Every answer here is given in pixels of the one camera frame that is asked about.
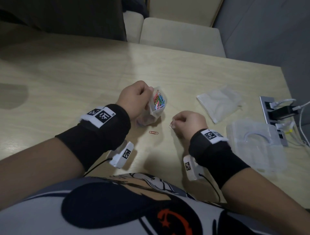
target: left hand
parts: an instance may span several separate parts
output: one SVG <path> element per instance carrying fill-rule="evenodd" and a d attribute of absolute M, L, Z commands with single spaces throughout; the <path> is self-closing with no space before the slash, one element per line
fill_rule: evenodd
<path fill-rule="evenodd" d="M 137 81 L 122 90 L 116 104 L 125 109 L 130 120 L 133 120 L 142 113 L 153 91 L 154 88 L 144 81 Z"/>

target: plastic bag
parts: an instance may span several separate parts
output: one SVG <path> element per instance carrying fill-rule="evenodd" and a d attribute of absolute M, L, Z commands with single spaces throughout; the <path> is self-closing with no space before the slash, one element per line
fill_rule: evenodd
<path fill-rule="evenodd" d="M 154 103 L 154 98 L 158 97 L 159 95 L 161 95 L 161 97 L 163 98 L 163 101 L 161 101 L 163 106 L 158 106 L 158 105 L 160 105 L 160 102 L 158 100 L 158 102 L 157 102 L 158 105 L 157 105 L 157 109 L 156 109 L 156 105 Z M 151 98 L 148 102 L 148 109 L 144 110 L 143 113 L 139 117 L 137 117 L 137 119 L 136 119 L 137 126 L 147 126 L 149 124 L 156 122 L 157 119 L 163 113 L 166 106 L 167 106 L 166 95 L 164 94 L 164 92 L 161 90 L 161 88 L 159 86 L 154 87 L 153 95 L 151 96 Z"/>
<path fill-rule="evenodd" d="M 208 94 L 201 94 L 197 99 L 214 123 L 220 122 L 235 112 L 242 103 L 241 96 L 227 85 Z"/>

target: wall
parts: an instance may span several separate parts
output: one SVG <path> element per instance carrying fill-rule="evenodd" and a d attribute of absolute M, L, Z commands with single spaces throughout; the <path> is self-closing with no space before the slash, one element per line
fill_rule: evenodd
<path fill-rule="evenodd" d="M 151 0 L 150 17 L 210 26 L 222 0 Z"/>
<path fill-rule="evenodd" d="M 227 58 L 281 66 L 296 104 L 310 101 L 309 0 L 225 0 L 214 27 Z M 310 105 L 302 126 L 310 139 Z"/>

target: power strip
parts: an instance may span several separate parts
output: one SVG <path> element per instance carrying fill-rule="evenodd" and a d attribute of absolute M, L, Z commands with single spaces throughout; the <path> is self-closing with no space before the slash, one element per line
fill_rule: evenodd
<path fill-rule="evenodd" d="M 269 105 L 269 103 L 274 102 L 274 98 L 268 97 L 268 96 L 260 96 L 259 99 L 260 99 L 260 103 L 261 103 L 262 108 L 263 108 L 263 113 L 264 113 L 266 123 L 275 126 L 276 123 L 279 123 L 279 121 L 278 120 L 271 120 L 269 118 L 269 115 L 268 115 L 268 112 L 275 110 L 275 109 L 272 109 Z M 281 140 L 281 144 L 283 146 L 289 146 L 283 130 L 277 130 L 277 131 L 278 131 L 278 134 L 279 134 L 279 137 Z"/>

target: gray wall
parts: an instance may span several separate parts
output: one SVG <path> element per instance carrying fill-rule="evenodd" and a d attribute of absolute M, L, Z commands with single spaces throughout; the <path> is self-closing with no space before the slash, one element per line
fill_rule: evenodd
<path fill-rule="evenodd" d="M 296 104 L 310 100 L 310 0 L 224 0 L 214 28 L 227 58 L 281 66 Z M 302 128 L 310 140 L 310 105 Z"/>

